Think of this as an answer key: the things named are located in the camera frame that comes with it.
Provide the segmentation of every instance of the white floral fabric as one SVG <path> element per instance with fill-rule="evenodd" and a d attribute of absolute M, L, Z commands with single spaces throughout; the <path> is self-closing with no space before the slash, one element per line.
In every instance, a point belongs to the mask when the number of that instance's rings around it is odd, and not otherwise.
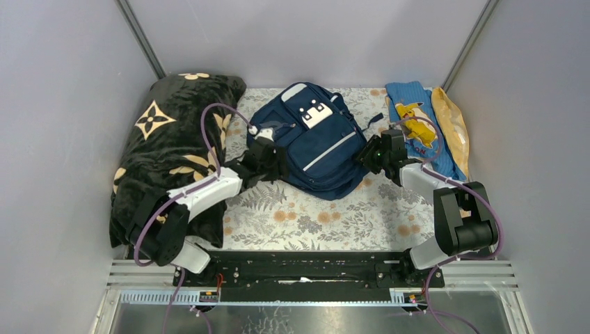
<path fill-rule="evenodd" d="M 238 110 L 249 119 L 282 89 L 247 89 Z M 365 132 L 388 128 L 385 89 L 340 88 L 361 127 L 377 113 L 384 119 Z M 246 125 L 234 117 L 227 130 L 227 159 L 246 149 Z M 402 251 L 433 235 L 433 210 L 422 197 L 399 188 L 383 173 L 368 174 L 341 200 L 320 200 L 279 181 L 260 182 L 227 200 L 224 249 Z"/>

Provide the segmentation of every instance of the black blanket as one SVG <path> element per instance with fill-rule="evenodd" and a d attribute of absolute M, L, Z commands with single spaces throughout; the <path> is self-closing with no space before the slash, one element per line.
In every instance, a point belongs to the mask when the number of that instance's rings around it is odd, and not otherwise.
<path fill-rule="evenodd" d="M 204 73 L 173 74 L 152 85 L 115 173 L 109 226 L 112 247 L 129 243 L 125 229 L 147 189 L 179 188 L 216 171 L 202 138 L 201 113 L 214 102 L 235 108 L 245 89 L 239 77 Z M 207 138 L 222 163 L 231 117 L 228 110 L 213 108 L 205 118 Z M 195 217 L 187 234 L 221 247 L 225 208 L 221 202 Z M 166 223 L 166 217 L 158 217 L 156 223 Z"/>

